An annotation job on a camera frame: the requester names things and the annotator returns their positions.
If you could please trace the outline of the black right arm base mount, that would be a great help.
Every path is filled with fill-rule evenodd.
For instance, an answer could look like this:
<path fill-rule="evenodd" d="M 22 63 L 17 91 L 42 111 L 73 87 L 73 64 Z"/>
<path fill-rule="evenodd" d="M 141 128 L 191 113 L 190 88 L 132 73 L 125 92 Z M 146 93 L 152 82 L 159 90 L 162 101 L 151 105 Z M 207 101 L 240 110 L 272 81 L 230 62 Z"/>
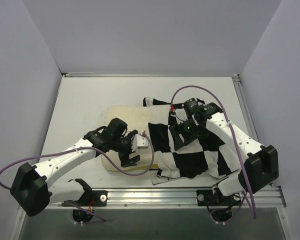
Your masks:
<path fill-rule="evenodd" d="M 223 196 L 219 190 L 199 189 L 196 191 L 196 200 L 198 206 L 234 206 L 241 202 L 240 196 Z"/>

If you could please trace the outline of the black white checkered pillowcase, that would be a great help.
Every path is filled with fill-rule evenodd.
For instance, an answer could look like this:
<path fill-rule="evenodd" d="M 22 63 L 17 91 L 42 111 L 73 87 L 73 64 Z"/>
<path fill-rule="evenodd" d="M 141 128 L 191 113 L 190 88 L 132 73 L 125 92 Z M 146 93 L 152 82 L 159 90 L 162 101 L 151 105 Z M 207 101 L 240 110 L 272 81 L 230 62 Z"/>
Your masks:
<path fill-rule="evenodd" d="M 178 120 L 170 115 L 170 103 L 145 97 L 143 106 L 149 110 L 147 135 L 154 148 L 150 169 L 153 185 L 172 179 L 193 179 L 202 173 L 219 180 L 241 168 L 237 155 L 213 133 L 176 150 L 169 127 Z"/>

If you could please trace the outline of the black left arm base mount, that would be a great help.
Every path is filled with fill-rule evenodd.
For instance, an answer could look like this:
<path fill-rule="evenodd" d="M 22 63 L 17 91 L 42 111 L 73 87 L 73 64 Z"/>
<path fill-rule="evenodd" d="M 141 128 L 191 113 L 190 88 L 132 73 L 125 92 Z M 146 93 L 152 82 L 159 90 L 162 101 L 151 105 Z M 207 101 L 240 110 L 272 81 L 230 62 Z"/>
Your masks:
<path fill-rule="evenodd" d="M 80 207 L 105 207 L 108 200 L 108 191 L 91 190 L 85 191 L 79 200 L 70 200 L 69 202 Z"/>

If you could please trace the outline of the cream quilted pillow yellow edge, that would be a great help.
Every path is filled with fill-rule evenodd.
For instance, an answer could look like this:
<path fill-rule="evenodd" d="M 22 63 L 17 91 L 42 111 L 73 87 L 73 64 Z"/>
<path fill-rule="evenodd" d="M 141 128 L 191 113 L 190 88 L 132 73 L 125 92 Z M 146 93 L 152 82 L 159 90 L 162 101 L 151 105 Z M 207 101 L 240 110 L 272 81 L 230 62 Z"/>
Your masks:
<path fill-rule="evenodd" d="M 133 130 L 137 130 L 140 134 L 146 132 L 147 136 L 150 136 L 148 122 L 150 119 L 150 108 L 140 106 L 128 106 L 128 105 L 115 105 L 107 109 L 105 114 L 104 123 L 108 125 L 114 118 L 121 119 L 127 124 L 127 132 L 130 133 Z M 145 170 L 151 160 L 152 151 L 150 148 L 137 149 L 135 153 L 131 154 L 130 157 L 136 155 L 140 156 L 140 161 L 135 166 L 122 167 L 119 159 L 119 155 L 115 151 L 109 151 L 106 154 L 116 166 L 126 172 L 136 173 L 137 171 Z"/>

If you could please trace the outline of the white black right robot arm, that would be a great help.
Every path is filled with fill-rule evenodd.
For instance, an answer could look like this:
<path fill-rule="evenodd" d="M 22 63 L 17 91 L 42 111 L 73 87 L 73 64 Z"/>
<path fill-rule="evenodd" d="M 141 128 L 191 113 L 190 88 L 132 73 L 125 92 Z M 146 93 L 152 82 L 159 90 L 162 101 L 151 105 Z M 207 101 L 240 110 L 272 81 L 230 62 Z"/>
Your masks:
<path fill-rule="evenodd" d="M 238 156 L 241 169 L 220 180 L 212 191 L 212 200 L 222 205 L 230 195 L 246 191 L 256 193 L 279 177 L 278 151 L 264 146 L 231 123 L 215 103 L 203 105 L 191 98 L 183 104 L 186 121 L 169 126 L 174 148 L 179 150 L 200 137 L 217 136 Z"/>

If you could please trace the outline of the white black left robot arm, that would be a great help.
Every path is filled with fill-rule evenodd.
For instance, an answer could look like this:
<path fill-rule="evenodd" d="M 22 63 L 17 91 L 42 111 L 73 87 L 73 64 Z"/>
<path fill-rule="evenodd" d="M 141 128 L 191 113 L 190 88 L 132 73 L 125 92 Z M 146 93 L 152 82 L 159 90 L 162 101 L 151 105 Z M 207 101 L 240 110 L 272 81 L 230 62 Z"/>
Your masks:
<path fill-rule="evenodd" d="M 16 173 L 10 194 L 29 217 L 41 213 L 49 204 L 72 202 L 86 206 L 99 197 L 81 178 L 70 179 L 65 184 L 56 181 L 82 163 L 109 151 L 118 153 L 123 168 L 134 166 L 140 156 L 130 157 L 137 149 L 148 148 L 144 133 L 133 130 L 127 133 L 128 125 L 113 118 L 107 126 L 86 133 L 83 138 L 64 152 L 51 154 L 45 161 L 30 165 L 22 164 Z"/>

